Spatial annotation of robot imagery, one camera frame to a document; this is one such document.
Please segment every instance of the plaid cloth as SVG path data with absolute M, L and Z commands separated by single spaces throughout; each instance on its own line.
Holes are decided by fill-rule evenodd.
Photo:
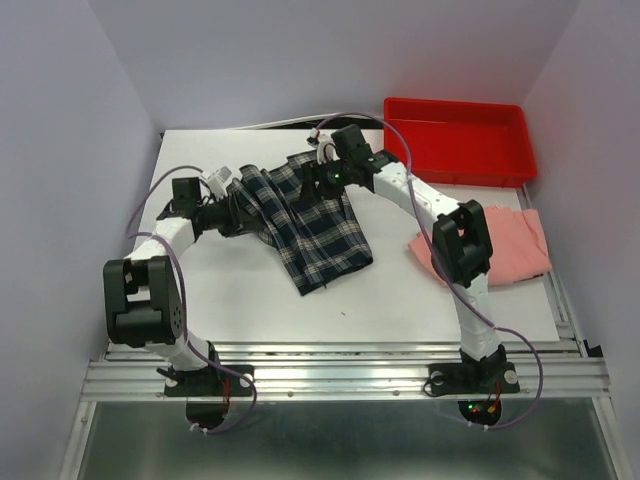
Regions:
M 242 179 L 228 188 L 239 194 L 245 211 L 261 217 L 266 227 L 258 237 L 278 249 L 300 295 L 373 262 L 346 192 L 313 206 L 298 200 L 301 165 L 315 159 L 312 150 L 288 157 L 286 165 L 269 172 L 247 165 L 240 169 Z

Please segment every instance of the red tray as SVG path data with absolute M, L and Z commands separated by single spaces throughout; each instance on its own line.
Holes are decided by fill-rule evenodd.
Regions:
M 516 105 L 387 98 L 384 118 L 404 136 L 413 173 L 424 181 L 520 187 L 537 174 Z M 386 128 L 384 147 L 406 164 L 402 145 Z

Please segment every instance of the pink towel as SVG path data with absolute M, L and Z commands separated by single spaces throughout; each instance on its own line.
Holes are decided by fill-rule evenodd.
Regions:
M 537 210 L 514 212 L 510 208 L 484 210 L 493 244 L 489 285 L 508 285 L 551 271 L 547 242 Z M 431 253 L 422 234 L 409 248 L 429 272 L 442 281 L 431 265 Z

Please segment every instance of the gray wall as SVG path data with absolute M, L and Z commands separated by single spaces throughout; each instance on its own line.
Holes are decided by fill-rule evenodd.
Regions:
M 519 103 L 577 0 L 90 0 L 152 119 L 225 127 L 390 95 Z
M 158 136 L 84 0 L 0 16 L 0 478 L 57 477 Z
M 640 3 L 583 0 L 526 101 L 535 205 L 640 476 Z

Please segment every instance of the white table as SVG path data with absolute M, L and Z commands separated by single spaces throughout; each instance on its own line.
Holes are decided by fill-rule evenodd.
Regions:
M 274 168 L 288 155 L 308 150 L 306 136 L 303 130 L 167 131 L 154 181 L 182 164 L 208 170 L 227 165 L 234 174 L 246 164 Z M 382 148 L 381 131 L 365 131 L 365 136 L 374 151 Z M 441 190 L 460 200 L 520 209 L 513 189 Z M 451 294 L 407 247 L 418 230 L 415 219 L 366 189 L 349 187 L 348 193 L 373 250 L 371 266 L 301 297 L 275 249 L 253 235 L 224 239 L 206 232 L 181 258 L 190 329 L 214 342 L 459 341 Z M 141 229 L 153 228 L 170 197 L 171 182 L 166 181 L 149 200 Z M 493 319 L 532 341 L 557 341 L 550 298 L 543 278 L 492 288 Z

